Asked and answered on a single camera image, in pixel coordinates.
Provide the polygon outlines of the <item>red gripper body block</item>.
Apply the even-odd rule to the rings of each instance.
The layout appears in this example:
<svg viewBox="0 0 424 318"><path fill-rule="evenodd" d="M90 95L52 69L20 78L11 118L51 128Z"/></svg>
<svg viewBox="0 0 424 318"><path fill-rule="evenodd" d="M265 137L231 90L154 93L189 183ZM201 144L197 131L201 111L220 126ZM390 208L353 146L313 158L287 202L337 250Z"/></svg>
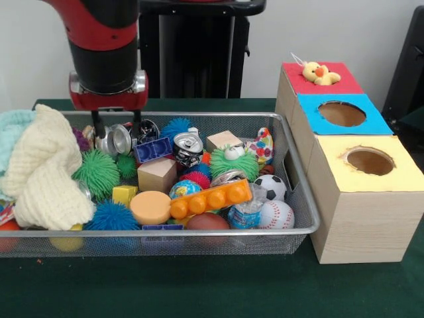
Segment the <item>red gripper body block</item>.
<svg viewBox="0 0 424 318"><path fill-rule="evenodd" d="M75 109L80 111L97 111L104 108L122 108L126 111L141 110L147 103L148 90L132 93L126 91L112 95L82 93L70 90L70 97Z"/></svg>

